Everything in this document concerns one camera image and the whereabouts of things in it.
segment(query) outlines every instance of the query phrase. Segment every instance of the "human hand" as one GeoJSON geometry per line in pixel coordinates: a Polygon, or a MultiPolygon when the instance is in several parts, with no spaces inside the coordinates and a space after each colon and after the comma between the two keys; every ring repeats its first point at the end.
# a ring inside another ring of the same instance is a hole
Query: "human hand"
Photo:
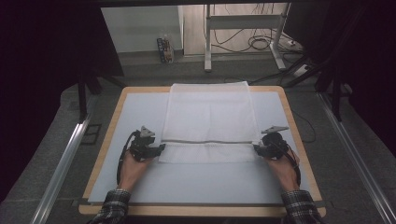
{"type": "MultiPolygon", "coordinates": [[[[288,151],[288,154],[296,160],[297,165],[300,163],[300,159],[293,152],[293,150],[290,149],[288,151]]],[[[264,158],[264,160],[268,162],[268,165],[271,167],[271,170],[276,175],[283,190],[292,191],[300,189],[297,183],[297,174],[286,156],[282,156],[279,160],[276,161],[270,158],[264,158]]]]}
{"type": "Polygon", "coordinates": [[[129,150],[125,152],[120,171],[120,183],[117,189],[125,189],[132,192],[137,180],[145,173],[153,158],[144,161],[136,161],[129,150]]]}

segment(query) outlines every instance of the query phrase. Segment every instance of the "floor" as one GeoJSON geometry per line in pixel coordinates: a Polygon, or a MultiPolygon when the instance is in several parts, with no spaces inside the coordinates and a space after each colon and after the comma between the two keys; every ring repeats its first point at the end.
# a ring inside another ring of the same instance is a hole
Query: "floor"
{"type": "MultiPolygon", "coordinates": [[[[169,86],[176,82],[223,83],[240,79],[255,80],[277,73],[275,62],[269,52],[261,55],[215,56],[213,70],[209,74],[204,71],[203,57],[178,55],[172,64],[161,64],[157,54],[151,57],[150,53],[143,53],[138,58],[147,60],[145,63],[137,63],[136,55],[120,56],[125,77],[119,77],[119,80],[124,81],[128,86],[169,86]]],[[[281,76],[268,78],[257,85],[276,85],[280,78],[281,76]]],[[[286,76],[283,81],[286,82],[291,78],[292,76],[286,76]]],[[[327,215],[324,220],[327,223],[382,223],[370,194],[362,184],[356,168],[320,104],[313,87],[315,79],[315,77],[309,78],[285,91],[290,107],[295,111],[293,116],[305,141],[304,147],[326,204],[327,215]]],[[[47,223],[85,223],[92,218],[80,214],[78,204],[81,203],[81,195],[121,92],[121,88],[105,80],[101,79],[100,82],[104,89],[99,95],[90,124],[100,124],[102,129],[95,142],[78,147],[55,204],[50,210],[47,223]]],[[[47,135],[18,182],[0,205],[0,223],[28,223],[32,220],[78,122],[77,96],[76,86],[65,90],[62,94],[61,107],[47,135]]],[[[395,207],[395,158],[356,114],[348,104],[347,98],[341,102],[341,114],[353,143],[359,149],[363,160],[384,190],[391,205],[395,207]]],[[[90,141],[89,136],[85,136],[82,142],[90,141]]],[[[169,217],[133,217],[133,220],[137,223],[186,221],[182,219],[170,221],[169,217]]],[[[198,222],[221,223],[224,220],[198,219],[198,222]]],[[[239,223],[259,222],[263,220],[244,219],[239,223]]]]}

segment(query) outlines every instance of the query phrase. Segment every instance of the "plaid shirt cuff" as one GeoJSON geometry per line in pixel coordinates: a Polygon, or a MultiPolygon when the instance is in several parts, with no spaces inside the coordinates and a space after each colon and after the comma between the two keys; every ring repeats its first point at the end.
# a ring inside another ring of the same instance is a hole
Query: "plaid shirt cuff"
{"type": "Polygon", "coordinates": [[[281,197],[291,223],[323,223],[308,191],[284,192],[281,197]]]}
{"type": "Polygon", "coordinates": [[[122,223],[128,214],[128,202],[131,194],[124,189],[113,189],[107,193],[102,209],[91,224],[122,223]]]}

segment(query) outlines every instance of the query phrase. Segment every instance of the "black device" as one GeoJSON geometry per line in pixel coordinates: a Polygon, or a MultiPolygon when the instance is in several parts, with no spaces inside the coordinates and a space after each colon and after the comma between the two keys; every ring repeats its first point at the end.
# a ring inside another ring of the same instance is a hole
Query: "black device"
{"type": "Polygon", "coordinates": [[[154,158],[161,155],[165,149],[165,144],[161,144],[159,147],[149,147],[150,144],[154,143],[154,135],[155,133],[147,129],[145,126],[142,126],[140,131],[136,130],[131,133],[131,135],[129,135],[119,159],[119,167],[117,169],[117,184],[120,183],[120,171],[123,164],[123,158],[128,150],[130,153],[132,153],[136,161],[142,161],[144,159],[154,158]],[[128,147],[128,144],[133,136],[134,140],[131,142],[131,146],[128,147]]]}
{"type": "Polygon", "coordinates": [[[283,140],[282,134],[277,131],[266,134],[258,145],[253,145],[254,150],[259,156],[270,158],[272,160],[279,160],[283,156],[289,159],[291,166],[297,174],[297,184],[301,184],[300,168],[295,158],[289,155],[291,150],[289,144],[283,140]]]}

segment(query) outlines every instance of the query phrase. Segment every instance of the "white towel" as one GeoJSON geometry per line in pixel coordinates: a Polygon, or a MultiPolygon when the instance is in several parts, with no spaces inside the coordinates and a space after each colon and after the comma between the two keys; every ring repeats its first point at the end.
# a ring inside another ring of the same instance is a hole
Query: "white towel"
{"type": "Polygon", "coordinates": [[[174,84],[169,94],[160,161],[254,161],[260,133],[248,84],[174,84]]]}

